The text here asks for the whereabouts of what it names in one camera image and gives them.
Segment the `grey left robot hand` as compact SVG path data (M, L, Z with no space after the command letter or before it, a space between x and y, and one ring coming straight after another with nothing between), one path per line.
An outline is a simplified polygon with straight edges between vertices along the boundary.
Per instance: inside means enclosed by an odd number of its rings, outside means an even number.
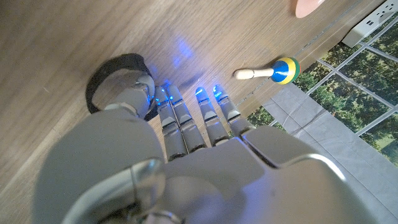
M254 128L223 96L234 137L214 124L207 147L175 88L144 75L48 153L34 223L375 223L327 157Z

